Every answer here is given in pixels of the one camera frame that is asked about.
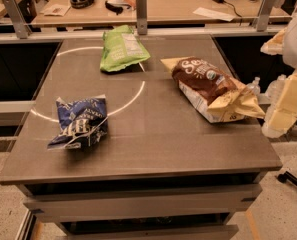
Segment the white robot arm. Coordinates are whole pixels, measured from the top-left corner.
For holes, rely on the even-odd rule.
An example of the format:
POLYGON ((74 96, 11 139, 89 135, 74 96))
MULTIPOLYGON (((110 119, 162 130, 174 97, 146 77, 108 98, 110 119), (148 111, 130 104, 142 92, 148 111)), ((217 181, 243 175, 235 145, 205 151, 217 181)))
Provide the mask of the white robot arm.
POLYGON ((277 80, 266 112, 262 132, 266 137, 279 138, 297 121, 297 10, 287 27, 266 42, 261 51, 280 54, 283 62, 294 72, 284 80, 277 80))

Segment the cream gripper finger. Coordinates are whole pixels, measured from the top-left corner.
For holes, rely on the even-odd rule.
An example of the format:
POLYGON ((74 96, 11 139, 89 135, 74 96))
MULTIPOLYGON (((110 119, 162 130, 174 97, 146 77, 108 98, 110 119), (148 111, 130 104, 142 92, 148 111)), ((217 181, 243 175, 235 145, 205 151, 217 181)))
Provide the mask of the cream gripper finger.
POLYGON ((268 138, 286 134, 297 121, 297 70, 279 80, 267 110, 262 133, 268 138))
POLYGON ((286 29, 280 30, 276 35, 262 45, 260 51, 268 55, 282 55, 285 32, 286 29))

